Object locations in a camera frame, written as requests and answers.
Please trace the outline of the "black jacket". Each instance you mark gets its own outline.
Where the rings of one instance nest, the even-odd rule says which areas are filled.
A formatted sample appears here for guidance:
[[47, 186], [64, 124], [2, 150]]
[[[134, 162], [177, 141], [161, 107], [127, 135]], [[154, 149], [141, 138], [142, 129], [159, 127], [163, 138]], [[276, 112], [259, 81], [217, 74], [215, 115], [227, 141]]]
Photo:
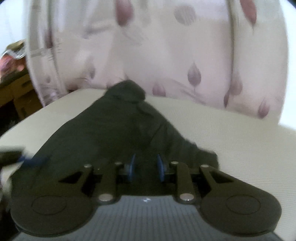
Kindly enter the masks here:
[[76, 207], [90, 205], [95, 184], [84, 171], [104, 168], [116, 161], [129, 164], [136, 154], [138, 176], [156, 181], [157, 155], [169, 161], [183, 161], [191, 168], [206, 164], [218, 168], [214, 152], [205, 151], [181, 136], [174, 126], [145, 101], [145, 92], [130, 80], [118, 83], [103, 97], [72, 120], [63, 124], [37, 151], [35, 158], [48, 157], [42, 166], [22, 166], [11, 177], [10, 205], [30, 199], [34, 188], [55, 191], [54, 201]]

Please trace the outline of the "wooden cabinet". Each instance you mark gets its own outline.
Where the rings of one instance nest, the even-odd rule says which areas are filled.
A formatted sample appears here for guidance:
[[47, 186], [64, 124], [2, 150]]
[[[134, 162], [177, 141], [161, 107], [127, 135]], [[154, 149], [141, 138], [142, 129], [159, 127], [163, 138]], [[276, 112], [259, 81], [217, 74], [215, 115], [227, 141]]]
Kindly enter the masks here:
[[1, 135], [42, 107], [27, 69], [6, 76], [1, 80]]

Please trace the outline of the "pink toy with hat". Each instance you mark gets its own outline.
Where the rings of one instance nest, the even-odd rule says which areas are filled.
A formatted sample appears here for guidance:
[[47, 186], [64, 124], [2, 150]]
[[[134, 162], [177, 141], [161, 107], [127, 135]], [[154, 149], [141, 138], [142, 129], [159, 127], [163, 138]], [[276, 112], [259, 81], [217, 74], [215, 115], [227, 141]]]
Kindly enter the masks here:
[[1, 80], [9, 74], [23, 71], [26, 66], [25, 41], [9, 44], [1, 55]]

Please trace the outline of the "beige woven mattress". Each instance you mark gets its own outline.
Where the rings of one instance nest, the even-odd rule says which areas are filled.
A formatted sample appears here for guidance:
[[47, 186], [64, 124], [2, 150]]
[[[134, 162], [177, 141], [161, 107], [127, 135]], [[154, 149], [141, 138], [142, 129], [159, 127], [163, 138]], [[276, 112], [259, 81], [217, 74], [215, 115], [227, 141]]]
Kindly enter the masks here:
[[[102, 97], [83, 89], [49, 104], [1, 137], [1, 147], [35, 154], [66, 121]], [[148, 96], [147, 102], [198, 147], [213, 150], [220, 169], [274, 195], [282, 206], [276, 234], [295, 240], [295, 130], [189, 101]]]

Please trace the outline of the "leaf patterned curtain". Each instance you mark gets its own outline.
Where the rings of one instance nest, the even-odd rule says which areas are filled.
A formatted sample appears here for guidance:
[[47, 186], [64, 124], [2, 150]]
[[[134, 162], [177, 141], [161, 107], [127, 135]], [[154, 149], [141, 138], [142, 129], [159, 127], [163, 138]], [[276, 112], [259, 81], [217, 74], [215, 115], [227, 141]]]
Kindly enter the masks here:
[[279, 1], [31, 1], [27, 65], [43, 105], [132, 80], [149, 95], [279, 120]]

